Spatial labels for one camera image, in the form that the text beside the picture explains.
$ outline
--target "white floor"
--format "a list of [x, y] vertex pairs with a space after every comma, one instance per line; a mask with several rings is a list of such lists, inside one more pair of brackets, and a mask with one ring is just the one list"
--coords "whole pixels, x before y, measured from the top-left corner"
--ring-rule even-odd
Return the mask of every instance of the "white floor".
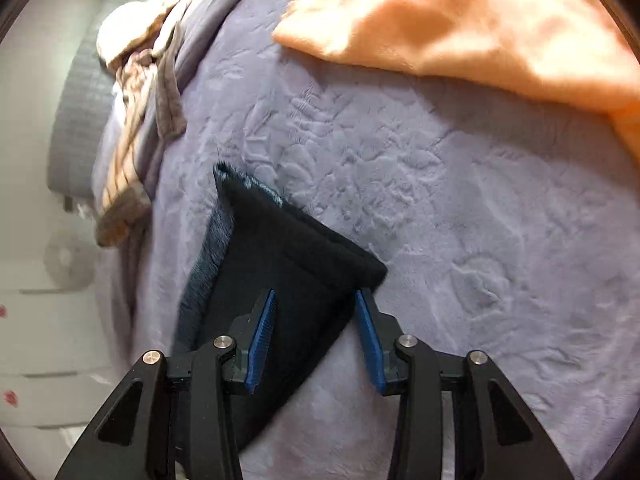
[[0, 43], [0, 428], [37, 480], [53, 479], [116, 378], [92, 287], [57, 289], [42, 259], [90, 221], [46, 187], [66, 73], [100, 0], [31, 0]]

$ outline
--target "gray plush fabric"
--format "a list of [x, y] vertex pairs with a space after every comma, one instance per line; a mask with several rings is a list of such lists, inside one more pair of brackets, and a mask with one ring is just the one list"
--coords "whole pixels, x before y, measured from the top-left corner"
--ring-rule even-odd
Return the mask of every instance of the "gray plush fabric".
[[113, 107], [115, 78], [100, 65], [95, 49], [104, 19], [135, 0], [102, 0], [82, 38], [60, 97], [49, 148], [49, 189], [65, 196], [93, 199], [91, 175], [98, 143]]
[[[171, 348], [226, 160], [383, 260], [380, 309], [437, 350], [487, 351], [592, 478], [640, 394], [631, 156], [600, 117], [286, 50], [270, 33], [289, 1], [242, 0], [183, 92], [187, 131], [164, 152], [140, 256], [125, 253], [134, 286], [115, 291], [135, 306], [132, 357]], [[382, 480], [396, 413], [350, 326], [243, 454], [244, 477]]]

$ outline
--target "bedspread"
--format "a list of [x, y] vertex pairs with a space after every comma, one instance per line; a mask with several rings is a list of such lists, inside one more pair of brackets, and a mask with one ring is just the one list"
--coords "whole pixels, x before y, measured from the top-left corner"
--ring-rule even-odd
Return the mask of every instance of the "bedspread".
[[[404, 329], [439, 351], [487, 351], [592, 478], [640, 394], [631, 156], [598, 116], [287, 50], [271, 32], [289, 1], [242, 0], [183, 92], [187, 130], [164, 153], [143, 237], [132, 356], [171, 348], [216, 206], [212, 166], [226, 160], [382, 260], [376, 301]], [[350, 326], [244, 452], [244, 476], [384, 479], [396, 413]]]

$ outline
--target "metal screw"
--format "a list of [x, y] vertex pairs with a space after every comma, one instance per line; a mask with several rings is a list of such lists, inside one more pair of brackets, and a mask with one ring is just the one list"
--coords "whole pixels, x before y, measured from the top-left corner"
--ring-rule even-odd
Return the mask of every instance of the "metal screw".
[[402, 334], [398, 338], [398, 343], [405, 348], [411, 348], [412, 346], [416, 346], [418, 344], [418, 340], [415, 338], [415, 335]]
[[148, 364], [156, 364], [160, 360], [160, 352], [158, 350], [150, 350], [142, 356], [142, 360]]
[[216, 348], [229, 348], [234, 343], [234, 339], [228, 335], [219, 335], [213, 340], [213, 346]]
[[482, 350], [473, 350], [471, 354], [469, 354], [469, 359], [471, 362], [476, 365], [483, 365], [485, 362], [489, 360], [489, 356], [485, 354]]

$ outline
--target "orange fabric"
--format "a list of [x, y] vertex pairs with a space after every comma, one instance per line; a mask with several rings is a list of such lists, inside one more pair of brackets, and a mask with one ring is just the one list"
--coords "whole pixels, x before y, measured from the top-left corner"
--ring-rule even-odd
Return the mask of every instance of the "orange fabric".
[[273, 38], [603, 112], [640, 160], [640, 65], [599, 0], [294, 0]]

